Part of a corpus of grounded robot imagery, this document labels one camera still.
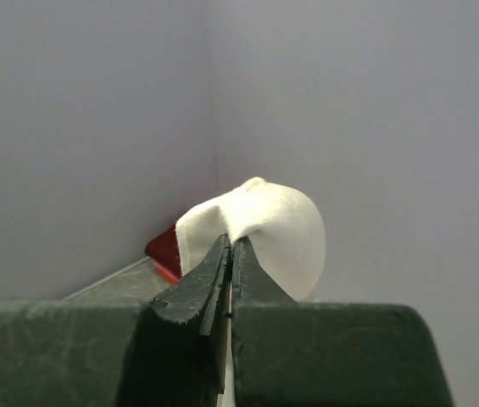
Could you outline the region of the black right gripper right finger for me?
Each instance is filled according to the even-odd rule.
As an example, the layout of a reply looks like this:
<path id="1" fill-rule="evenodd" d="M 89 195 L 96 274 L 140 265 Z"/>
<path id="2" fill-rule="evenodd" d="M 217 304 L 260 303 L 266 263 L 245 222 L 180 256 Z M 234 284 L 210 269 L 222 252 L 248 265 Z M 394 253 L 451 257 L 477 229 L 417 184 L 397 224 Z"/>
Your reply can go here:
<path id="1" fill-rule="evenodd" d="M 396 304 L 293 300 L 251 242 L 234 247 L 231 352 L 239 406 L 450 406 L 431 332 Z"/>

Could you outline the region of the white t shirt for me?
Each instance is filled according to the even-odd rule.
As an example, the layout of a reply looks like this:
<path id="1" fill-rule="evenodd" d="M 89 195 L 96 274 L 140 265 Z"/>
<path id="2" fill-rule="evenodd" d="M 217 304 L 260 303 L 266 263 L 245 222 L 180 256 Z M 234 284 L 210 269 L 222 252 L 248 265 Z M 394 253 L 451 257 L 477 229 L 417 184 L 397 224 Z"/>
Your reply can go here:
<path id="1" fill-rule="evenodd" d="M 175 225 L 182 278 L 168 291 L 173 341 L 194 406 L 324 406 L 328 318 L 308 304 L 325 265 L 310 198 L 255 178 L 187 211 Z"/>

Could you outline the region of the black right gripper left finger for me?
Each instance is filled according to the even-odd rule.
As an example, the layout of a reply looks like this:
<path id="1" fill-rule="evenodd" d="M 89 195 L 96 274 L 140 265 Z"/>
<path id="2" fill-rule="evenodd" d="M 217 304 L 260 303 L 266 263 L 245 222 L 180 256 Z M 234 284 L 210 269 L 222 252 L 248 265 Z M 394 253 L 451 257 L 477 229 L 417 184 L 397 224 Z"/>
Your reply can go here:
<path id="1" fill-rule="evenodd" d="M 231 245 L 149 300 L 0 299 L 0 406 L 214 406 Z"/>

